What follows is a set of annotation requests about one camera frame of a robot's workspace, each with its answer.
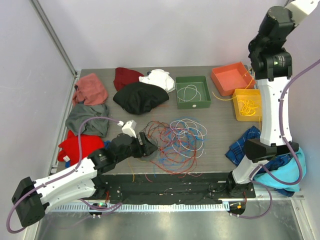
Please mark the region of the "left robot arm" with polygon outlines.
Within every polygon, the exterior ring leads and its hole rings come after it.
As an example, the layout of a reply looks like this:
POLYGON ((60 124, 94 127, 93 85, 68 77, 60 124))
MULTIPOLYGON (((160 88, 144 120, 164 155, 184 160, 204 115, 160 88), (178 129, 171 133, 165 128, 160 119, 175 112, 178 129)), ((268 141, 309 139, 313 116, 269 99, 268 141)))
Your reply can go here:
POLYGON ((37 180, 23 178, 11 198, 9 216, 16 213, 25 229, 60 205, 90 197, 100 200, 107 192, 101 175, 123 160, 148 157, 157 150, 157 144, 143 132, 139 137, 120 133, 107 147, 95 150, 68 169, 37 180))

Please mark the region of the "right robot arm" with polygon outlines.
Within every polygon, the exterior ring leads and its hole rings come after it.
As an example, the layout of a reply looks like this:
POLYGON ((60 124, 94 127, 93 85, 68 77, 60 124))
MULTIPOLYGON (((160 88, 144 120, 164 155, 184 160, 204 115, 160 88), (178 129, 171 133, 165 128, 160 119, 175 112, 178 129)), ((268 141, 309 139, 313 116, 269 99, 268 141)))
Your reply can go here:
POLYGON ((225 190, 230 197, 240 197, 248 190, 256 173, 276 156, 299 150, 299 144, 292 140, 287 102, 292 57, 283 47, 294 28, 292 11, 272 6, 248 45, 248 57, 261 94, 262 131, 259 138, 245 141, 244 158, 228 174, 225 190))

